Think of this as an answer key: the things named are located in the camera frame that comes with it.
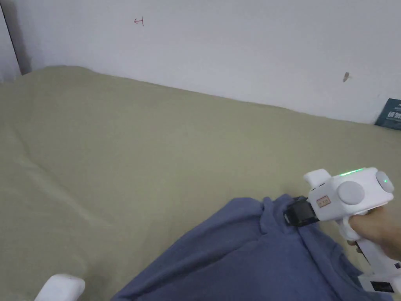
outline white object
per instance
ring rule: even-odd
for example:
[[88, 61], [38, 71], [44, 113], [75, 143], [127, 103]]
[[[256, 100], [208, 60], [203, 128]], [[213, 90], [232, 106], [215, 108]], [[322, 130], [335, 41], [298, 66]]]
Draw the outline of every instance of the white object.
[[376, 168], [362, 168], [337, 176], [324, 169], [304, 175], [310, 184], [308, 201], [321, 221], [336, 220], [342, 236], [355, 240], [372, 267], [359, 281], [366, 291], [401, 293], [401, 263], [387, 257], [373, 242], [361, 238], [349, 225], [355, 214], [387, 204], [393, 199], [394, 186], [387, 175]]
[[17, 57], [0, 7], [0, 83], [13, 81], [20, 75]]
[[84, 289], [84, 280], [67, 274], [57, 274], [45, 283], [35, 301], [76, 301]]

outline gray circular button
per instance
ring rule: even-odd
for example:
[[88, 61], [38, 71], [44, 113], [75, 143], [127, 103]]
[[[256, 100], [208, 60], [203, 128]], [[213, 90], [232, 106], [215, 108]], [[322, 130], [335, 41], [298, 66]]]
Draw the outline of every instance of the gray circular button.
[[356, 205], [362, 202], [365, 197], [363, 187], [357, 182], [347, 181], [340, 184], [337, 188], [340, 199], [348, 205]]
[[394, 185], [384, 171], [378, 171], [376, 173], [376, 179], [385, 192], [393, 193]]

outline green led light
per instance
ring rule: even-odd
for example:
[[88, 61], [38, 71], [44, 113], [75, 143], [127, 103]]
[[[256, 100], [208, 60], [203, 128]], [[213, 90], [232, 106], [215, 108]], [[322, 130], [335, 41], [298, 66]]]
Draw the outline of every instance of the green led light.
[[363, 169], [364, 169], [364, 168], [355, 169], [355, 170], [349, 171], [349, 172], [347, 172], [347, 173], [342, 173], [342, 174], [340, 175], [340, 177], [345, 176], [345, 175], [349, 175], [350, 173], [356, 173], [357, 171], [361, 171], [361, 170], [363, 170]]

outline small label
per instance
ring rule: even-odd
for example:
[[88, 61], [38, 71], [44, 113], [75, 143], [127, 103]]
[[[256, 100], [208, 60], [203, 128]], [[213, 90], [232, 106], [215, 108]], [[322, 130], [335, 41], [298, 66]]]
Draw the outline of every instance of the small label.
[[319, 208], [322, 208], [328, 204], [331, 203], [330, 199], [328, 198], [328, 196], [322, 197], [321, 199], [318, 199], [316, 201], [316, 203], [318, 203]]
[[401, 100], [390, 98], [375, 123], [378, 126], [401, 130]]

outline sticker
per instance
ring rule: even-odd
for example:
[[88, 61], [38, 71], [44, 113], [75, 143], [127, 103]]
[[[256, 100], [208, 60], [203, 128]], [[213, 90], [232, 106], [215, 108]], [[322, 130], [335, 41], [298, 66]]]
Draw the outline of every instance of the sticker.
[[322, 208], [328, 204], [331, 203], [330, 199], [328, 198], [328, 196], [322, 197], [321, 199], [318, 199], [316, 201], [316, 203], [318, 204], [319, 208]]

